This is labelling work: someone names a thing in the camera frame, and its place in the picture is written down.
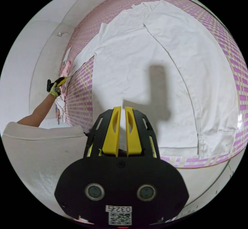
human arm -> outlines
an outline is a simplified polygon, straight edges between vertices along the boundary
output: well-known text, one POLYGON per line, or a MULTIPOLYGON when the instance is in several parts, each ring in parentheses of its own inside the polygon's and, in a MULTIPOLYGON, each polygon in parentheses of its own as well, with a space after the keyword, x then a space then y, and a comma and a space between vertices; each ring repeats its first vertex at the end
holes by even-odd
POLYGON ((33 111, 29 116, 24 117, 17 123, 20 125, 39 127, 42 121, 47 116, 50 111, 54 101, 60 95, 59 87, 54 83, 48 96, 43 100, 43 102, 33 111))

qr code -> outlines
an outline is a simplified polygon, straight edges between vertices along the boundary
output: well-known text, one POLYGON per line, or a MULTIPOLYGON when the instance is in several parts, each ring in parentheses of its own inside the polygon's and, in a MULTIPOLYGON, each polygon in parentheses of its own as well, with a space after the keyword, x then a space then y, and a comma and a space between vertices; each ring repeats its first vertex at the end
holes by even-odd
POLYGON ((132 213, 108 213, 109 225, 132 225, 132 213))

pink checkered pattern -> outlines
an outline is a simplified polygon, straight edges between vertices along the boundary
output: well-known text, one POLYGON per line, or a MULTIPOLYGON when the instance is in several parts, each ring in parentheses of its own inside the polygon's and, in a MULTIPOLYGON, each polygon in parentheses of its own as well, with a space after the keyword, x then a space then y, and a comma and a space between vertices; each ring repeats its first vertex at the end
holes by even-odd
MULTIPOLYGON (((122 10, 130 9, 133 4, 159 0, 106 0, 91 11, 77 26, 66 48, 72 46, 69 61, 75 57, 99 32, 101 23, 109 23, 122 10)), ((200 168, 215 165, 228 160, 246 147, 248 142, 248 71, 244 58, 230 34, 209 12, 190 0, 164 0, 179 7, 200 21, 218 41, 226 55, 234 75, 239 102, 239 124, 234 147, 230 155, 202 159, 188 157, 167 157, 161 159, 178 168, 200 168)), ((92 73, 94 58, 85 63, 72 77, 66 97, 66 118, 71 126, 81 125, 88 131, 93 124, 92 73)))

pink cloth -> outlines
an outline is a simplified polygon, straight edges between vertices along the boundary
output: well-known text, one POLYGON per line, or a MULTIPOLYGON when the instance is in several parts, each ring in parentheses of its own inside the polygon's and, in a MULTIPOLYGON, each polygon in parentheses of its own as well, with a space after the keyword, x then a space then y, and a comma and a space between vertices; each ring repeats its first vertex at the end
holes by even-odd
MULTIPOLYGON (((62 74, 60 77, 67 77, 70 73, 72 69, 72 63, 71 61, 67 61, 65 66, 64 66, 64 69, 62 71, 62 74)), ((67 87, 65 87, 65 85, 63 84, 61 87, 60 87, 60 90, 61 90, 61 99, 63 101, 65 101, 65 96, 67 94, 67 87)))

hand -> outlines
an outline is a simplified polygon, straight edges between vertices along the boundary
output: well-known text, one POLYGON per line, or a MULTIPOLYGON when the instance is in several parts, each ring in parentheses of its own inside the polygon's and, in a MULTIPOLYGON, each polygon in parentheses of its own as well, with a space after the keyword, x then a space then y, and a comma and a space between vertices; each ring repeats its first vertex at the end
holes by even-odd
POLYGON ((52 94, 54 97, 59 97, 61 95, 60 87, 57 87, 57 83, 55 82, 51 87, 49 94, 52 94))

